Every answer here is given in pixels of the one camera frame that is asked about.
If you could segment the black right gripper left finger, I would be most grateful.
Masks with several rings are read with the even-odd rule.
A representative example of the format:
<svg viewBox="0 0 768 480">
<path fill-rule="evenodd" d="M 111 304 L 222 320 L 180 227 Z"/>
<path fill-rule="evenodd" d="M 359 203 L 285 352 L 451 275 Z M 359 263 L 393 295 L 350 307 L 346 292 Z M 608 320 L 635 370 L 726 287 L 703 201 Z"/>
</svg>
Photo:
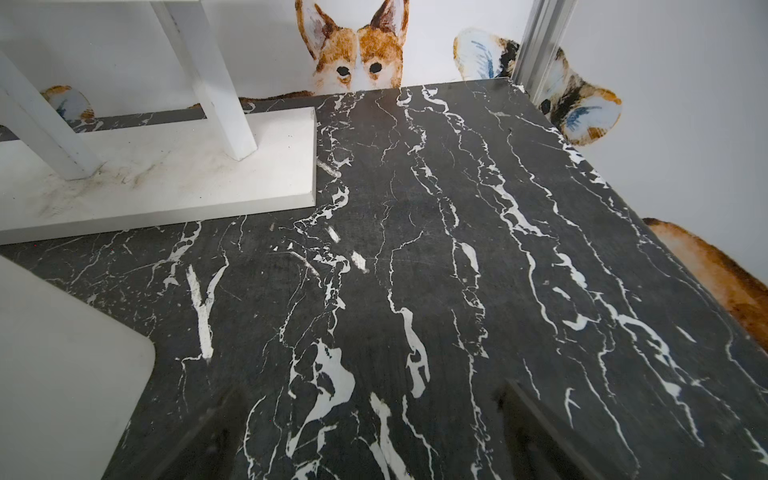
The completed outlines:
<svg viewBox="0 0 768 480">
<path fill-rule="evenodd" d="M 159 448 L 150 479 L 228 479 L 245 427 L 240 388 L 225 390 L 199 410 Z"/>
</svg>

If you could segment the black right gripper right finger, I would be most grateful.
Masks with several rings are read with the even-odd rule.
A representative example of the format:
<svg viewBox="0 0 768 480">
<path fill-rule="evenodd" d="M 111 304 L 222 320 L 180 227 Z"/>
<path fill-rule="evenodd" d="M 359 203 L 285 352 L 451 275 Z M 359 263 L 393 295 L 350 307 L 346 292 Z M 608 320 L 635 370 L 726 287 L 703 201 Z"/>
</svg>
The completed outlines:
<svg viewBox="0 0 768 480">
<path fill-rule="evenodd" d="M 561 431 L 547 409 L 516 382 L 495 392 L 515 479 L 604 479 L 599 465 Z"/>
</svg>

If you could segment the white drawer cabinet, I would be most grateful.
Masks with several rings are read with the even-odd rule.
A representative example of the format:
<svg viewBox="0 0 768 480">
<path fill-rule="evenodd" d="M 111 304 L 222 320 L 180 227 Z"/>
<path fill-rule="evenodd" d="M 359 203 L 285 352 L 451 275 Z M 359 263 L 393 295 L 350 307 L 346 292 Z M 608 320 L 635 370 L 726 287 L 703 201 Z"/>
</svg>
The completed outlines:
<svg viewBox="0 0 768 480">
<path fill-rule="evenodd" d="M 2 478 L 101 478 L 155 358 L 149 338 L 3 259 Z"/>
</svg>

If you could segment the white stepped display stand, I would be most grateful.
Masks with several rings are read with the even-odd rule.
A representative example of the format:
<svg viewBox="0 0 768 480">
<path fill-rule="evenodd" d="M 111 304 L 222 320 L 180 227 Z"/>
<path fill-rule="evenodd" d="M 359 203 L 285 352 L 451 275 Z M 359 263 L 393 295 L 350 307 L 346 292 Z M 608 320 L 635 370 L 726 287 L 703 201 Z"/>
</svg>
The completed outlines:
<svg viewBox="0 0 768 480">
<path fill-rule="evenodd" d="M 195 121 L 76 133 L 1 61 L 5 244 L 300 209 L 316 202 L 316 112 L 248 115 L 198 1 L 153 4 L 204 111 Z"/>
</svg>

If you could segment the aluminium frame post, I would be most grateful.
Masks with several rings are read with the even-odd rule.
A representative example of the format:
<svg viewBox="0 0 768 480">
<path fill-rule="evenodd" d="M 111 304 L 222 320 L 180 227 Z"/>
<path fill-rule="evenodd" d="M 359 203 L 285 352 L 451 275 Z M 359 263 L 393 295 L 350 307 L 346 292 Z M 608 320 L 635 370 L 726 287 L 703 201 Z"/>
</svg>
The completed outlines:
<svg viewBox="0 0 768 480">
<path fill-rule="evenodd" d="M 535 102 L 554 61 L 576 0 L 535 0 L 520 42 L 512 82 L 522 86 Z"/>
</svg>

